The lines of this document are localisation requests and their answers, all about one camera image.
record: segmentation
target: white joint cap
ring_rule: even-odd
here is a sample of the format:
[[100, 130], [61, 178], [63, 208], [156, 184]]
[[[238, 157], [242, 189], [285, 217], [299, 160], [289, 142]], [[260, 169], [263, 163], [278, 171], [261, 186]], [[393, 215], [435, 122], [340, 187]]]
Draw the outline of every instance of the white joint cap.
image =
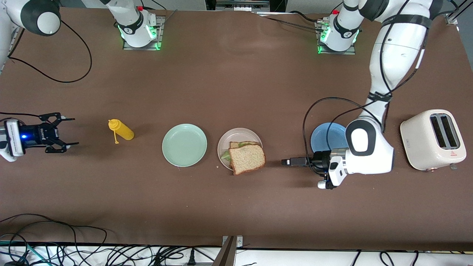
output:
[[52, 12], [45, 12], [38, 17], [38, 28], [46, 34], [54, 34], [61, 26], [61, 20]]
[[317, 182], [317, 187], [320, 188], [320, 189], [326, 189], [327, 187], [325, 186], [325, 184], [327, 183], [327, 181], [325, 180], [320, 180], [319, 182]]

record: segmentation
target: white plate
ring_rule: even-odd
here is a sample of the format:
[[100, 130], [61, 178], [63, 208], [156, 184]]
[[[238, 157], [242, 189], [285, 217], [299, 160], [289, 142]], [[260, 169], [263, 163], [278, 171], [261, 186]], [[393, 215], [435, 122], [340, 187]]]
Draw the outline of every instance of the white plate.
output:
[[230, 167], [230, 162], [221, 159], [223, 154], [230, 148], [230, 142], [257, 142], [261, 147], [263, 147], [260, 137], [258, 137], [255, 132], [249, 129], [239, 127], [227, 131], [219, 140], [217, 154], [219, 156], [220, 162], [230, 170], [232, 170]]

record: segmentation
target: blue plate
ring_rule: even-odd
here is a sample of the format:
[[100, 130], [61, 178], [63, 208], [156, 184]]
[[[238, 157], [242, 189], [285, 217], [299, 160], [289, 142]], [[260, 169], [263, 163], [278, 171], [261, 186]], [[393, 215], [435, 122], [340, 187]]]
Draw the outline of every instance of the blue plate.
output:
[[[327, 129], [330, 123], [324, 123], [314, 129], [310, 137], [310, 146], [312, 151], [328, 151], [327, 145]], [[348, 148], [347, 139], [345, 138], [345, 127], [341, 124], [332, 123], [330, 132], [328, 133], [328, 142], [331, 149]]]

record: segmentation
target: bread slice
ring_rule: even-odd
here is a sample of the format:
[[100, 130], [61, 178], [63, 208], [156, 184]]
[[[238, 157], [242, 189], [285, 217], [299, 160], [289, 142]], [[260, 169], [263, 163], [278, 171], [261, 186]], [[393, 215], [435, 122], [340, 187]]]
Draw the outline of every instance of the bread slice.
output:
[[259, 145], [259, 143], [257, 143], [257, 142], [230, 142], [230, 148], [231, 149], [240, 148], [240, 147], [243, 147], [245, 145], [250, 145], [250, 144]]
[[262, 168], [266, 163], [264, 151], [258, 144], [249, 144], [240, 148], [230, 148], [232, 169], [235, 176]]

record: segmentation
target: green plate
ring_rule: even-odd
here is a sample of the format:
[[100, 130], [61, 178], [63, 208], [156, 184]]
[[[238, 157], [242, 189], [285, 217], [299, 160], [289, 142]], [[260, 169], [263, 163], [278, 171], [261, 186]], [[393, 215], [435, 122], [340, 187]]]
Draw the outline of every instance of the green plate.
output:
[[177, 125], [163, 139], [164, 158], [172, 165], [188, 167], [204, 157], [207, 138], [204, 131], [193, 124]]

